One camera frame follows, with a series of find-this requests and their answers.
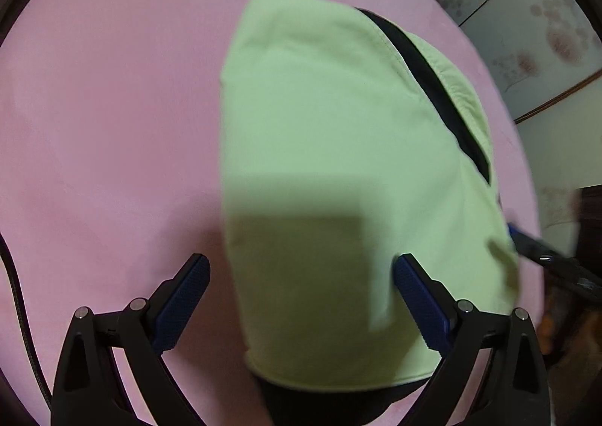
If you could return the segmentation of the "light green black hooded jacket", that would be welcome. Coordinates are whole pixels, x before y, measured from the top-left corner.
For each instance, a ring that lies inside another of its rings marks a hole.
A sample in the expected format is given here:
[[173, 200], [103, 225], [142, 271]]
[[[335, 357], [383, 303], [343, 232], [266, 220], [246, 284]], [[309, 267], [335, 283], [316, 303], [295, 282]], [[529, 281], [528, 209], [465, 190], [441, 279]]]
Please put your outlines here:
[[513, 308], [487, 116], [429, 42], [336, 2], [250, 0], [220, 99], [225, 253], [272, 422], [364, 425], [433, 374], [398, 255]]

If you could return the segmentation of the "pink bed sheet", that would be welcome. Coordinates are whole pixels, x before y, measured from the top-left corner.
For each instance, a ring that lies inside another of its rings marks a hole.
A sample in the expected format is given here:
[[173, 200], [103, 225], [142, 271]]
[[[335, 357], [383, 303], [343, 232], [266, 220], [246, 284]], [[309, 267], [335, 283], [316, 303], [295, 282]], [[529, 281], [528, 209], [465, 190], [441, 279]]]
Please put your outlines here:
[[[264, 425], [223, 251], [219, 74], [249, 0], [32, 0], [1, 48], [1, 230], [53, 376], [73, 311], [122, 309], [194, 252], [211, 284], [170, 371], [212, 425]], [[539, 221], [517, 131], [435, 0], [333, 0], [416, 33], [483, 102], [506, 215]]]

